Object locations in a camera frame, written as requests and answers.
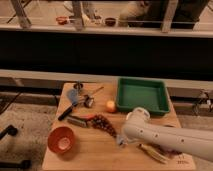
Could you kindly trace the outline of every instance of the cable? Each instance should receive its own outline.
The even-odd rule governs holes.
[[[20,96],[21,92],[19,92],[1,111],[0,111],[0,115],[2,113],[4,113],[8,107],[10,107],[10,105]]]
[[[55,99],[56,105],[58,106],[59,102],[58,102],[57,96],[56,96],[55,94],[53,94],[53,97],[54,97],[54,99]]]

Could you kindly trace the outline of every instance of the metal bar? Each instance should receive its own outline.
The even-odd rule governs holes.
[[[168,33],[171,30],[172,20],[175,16],[178,1],[179,0],[169,0],[168,2],[166,13],[161,26],[163,33]]]
[[[76,30],[82,30],[84,27],[82,12],[81,12],[81,2],[72,1],[73,13],[74,13],[74,27]]]
[[[22,28],[29,28],[31,26],[30,20],[27,18],[27,15],[22,7],[20,0],[11,0],[16,15],[18,16],[19,24]]]
[[[23,5],[23,8],[27,7],[27,6],[30,4],[30,2],[32,2],[32,0],[28,0],[28,1]],[[16,13],[13,14],[13,16],[12,16],[6,23],[7,23],[7,24],[10,23],[10,22],[14,19],[14,17],[16,17]]]

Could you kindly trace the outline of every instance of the black handle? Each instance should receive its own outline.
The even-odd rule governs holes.
[[[0,133],[0,140],[7,134],[11,136],[15,136],[18,133],[18,129],[15,128],[13,125],[9,125],[7,128],[5,128],[1,133]]]
[[[67,115],[69,115],[69,113],[72,112],[73,109],[73,105],[71,105],[70,107],[68,107],[59,117],[58,120],[62,121]]]

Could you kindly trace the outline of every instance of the orange bowl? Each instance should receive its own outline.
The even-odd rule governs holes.
[[[72,148],[74,142],[75,137],[72,129],[68,127],[58,127],[50,133],[47,145],[52,152],[63,154]]]

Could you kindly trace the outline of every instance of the red object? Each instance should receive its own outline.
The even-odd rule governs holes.
[[[60,24],[60,25],[65,25],[65,24],[67,24],[67,19],[68,19],[68,17],[61,16],[61,17],[57,17],[57,18],[56,18],[56,21],[57,21],[58,24]]]
[[[58,127],[50,133],[47,145],[52,152],[63,154],[70,150],[74,143],[75,136],[72,129],[68,127]]]

